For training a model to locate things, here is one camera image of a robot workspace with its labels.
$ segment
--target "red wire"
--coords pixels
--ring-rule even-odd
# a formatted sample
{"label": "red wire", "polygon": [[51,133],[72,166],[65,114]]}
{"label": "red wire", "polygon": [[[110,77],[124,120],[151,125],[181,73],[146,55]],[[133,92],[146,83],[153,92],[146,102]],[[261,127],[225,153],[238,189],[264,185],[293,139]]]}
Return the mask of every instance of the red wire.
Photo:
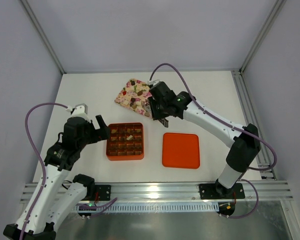
{"label": "red wire", "polygon": [[98,199],[99,199],[99,192],[97,191],[96,194],[95,194],[94,204],[96,204]]}
{"label": "red wire", "polygon": [[236,203],[237,203],[236,192],[233,192],[233,198],[234,198],[234,205],[236,205]]}

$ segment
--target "cable clip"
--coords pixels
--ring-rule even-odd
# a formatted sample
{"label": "cable clip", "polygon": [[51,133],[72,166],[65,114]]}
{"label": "cable clip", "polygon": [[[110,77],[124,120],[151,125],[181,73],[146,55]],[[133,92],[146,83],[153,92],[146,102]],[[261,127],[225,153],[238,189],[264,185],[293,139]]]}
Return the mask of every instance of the cable clip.
{"label": "cable clip", "polygon": [[71,113],[72,111],[74,110],[74,108],[72,107],[72,106],[68,106],[68,108],[66,109],[66,111],[68,112],[68,113]]}
{"label": "cable clip", "polygon": [[147,84],[148,84],[148,86],[155,86],[155,85],[157,85],[158,83],[160,83],[161,81],[160,81],[160,79],[157,79],[157,80],[149,80],[148,82],[147,82]]}

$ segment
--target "metal floor panel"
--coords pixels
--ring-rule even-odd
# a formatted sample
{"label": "metal floor panel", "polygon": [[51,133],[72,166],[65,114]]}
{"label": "metal floor panel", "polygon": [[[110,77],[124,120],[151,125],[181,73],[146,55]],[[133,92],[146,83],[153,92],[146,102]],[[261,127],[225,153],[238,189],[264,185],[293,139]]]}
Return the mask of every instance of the metal floor panel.
{"label": "metal floor panel", "polygon": [[[254,202],[237,202],[235,215]],[[72,213],[56,240],[292,240],[280,201],[262,201],[243,219],[215,212],[118,213],[80,219]]]}

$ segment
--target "small food item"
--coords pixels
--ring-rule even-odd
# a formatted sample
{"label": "small food item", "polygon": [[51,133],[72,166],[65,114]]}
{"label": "small food item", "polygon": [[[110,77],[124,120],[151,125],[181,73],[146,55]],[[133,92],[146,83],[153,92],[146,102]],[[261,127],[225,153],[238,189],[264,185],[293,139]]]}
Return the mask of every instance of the small food item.
{"label": "small food item", "polygon": [[126,143],[126,148],[127,149],[133,149],[135,146],[134,146],[134,141],[128,141]]}
{"label": "small food item", "polygon": [[109,156],[117,156],[117,151],[116,150],[109,151]]}
{"label": "small food item", "polygon": [[119,148],[119,149],[124,149],[125,146],[126,146],[126,145],[125,145],[124,143],[119,143],[119,144],[118,144],[118,148]]}
{"label": "small food item", "polygon": [[142,148],[142,143],[141,143],[141,141],[135,142],[135,143],[134,143],[134,147],[135,147],[136,149]]}
{"label": "small food item", "polygon": [[119,127],[119,133],[120,134],[124,134],[125,133],[125,131],[126,131],[126,128],[123,126],[121,126],[121,127]]}
{"label": "small food item", "polygon": [[124,155],[127,155],[127,153],[126,153],[126,151],[125,150],[118,150],[117,151],[117,154],[118,154],[118,156],[124,156]]}
{"label": "small food item", "polygon": [[126,140],[125,134],[119,134],[119,141],[124,142]]}
{"label": "small food item", "polygon": [[109,143],[109,149],[111,149],[111,150],[115,150],[115,149],[117,149],[117,143],[115,142],[115,141],[112,141],[112,142],[110,142]]}
{"label": "small food item", "polygon": [[134,138],[134,136],[130,135],[130,136],[128,136],[126,139],[129,141],[129,140],[131,140],[131,139],[133,139],[133,138]]}
{"label": "small food item", "polygon": [[141,133],[135,134],[134,138],[135,138],[135,140],[140,141],[140,140],[142,140],[142,134]]}

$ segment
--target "white table surface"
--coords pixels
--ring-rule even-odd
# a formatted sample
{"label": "white table surface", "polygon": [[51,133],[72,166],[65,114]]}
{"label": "white table surface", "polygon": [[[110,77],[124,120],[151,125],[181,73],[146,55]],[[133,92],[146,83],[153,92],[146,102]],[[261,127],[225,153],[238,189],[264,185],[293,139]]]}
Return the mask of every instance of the white table surface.
{"label": "white table surface", "polygon": [[[93,177],[96,182],[190,182],[215,181],[223,171],[229,152],[218,138],[199,126],[169,117],[169,128],[158,121],[130,111],[114,102],[115,98],[131,78],[146,82],[150,72],[65,74],[62,77],[56,103],[75,106],[88,105],[88,115],[98,127],[95,115],[102,115],[105,123],[140,122],[144,127],[144,159],[130,161],[110,161],[106,156],[106,141],[91,144],[81,152],[67,180],[77,174]],[[235,84],[230,71],[190,71],[182,72],[193,95],[208,108],[223,117],[246,125]],[[178,94],[185,91],[175,72],[158,72],[154,79],[160,79]],[[63,108],[55,106],[45,135],[41,156],[57,140],[59,132],[69,117]],[[162,165],[162,143],[164,133],[197,134],[200,144],[200,167],[198,169],[168,168]],[[256,160],[251,164],[257,167]],[[42,170],[38,164],[33,182],[38,182]],[[248,180],[260,180],[260,173],[248,170],[244,175]]]}

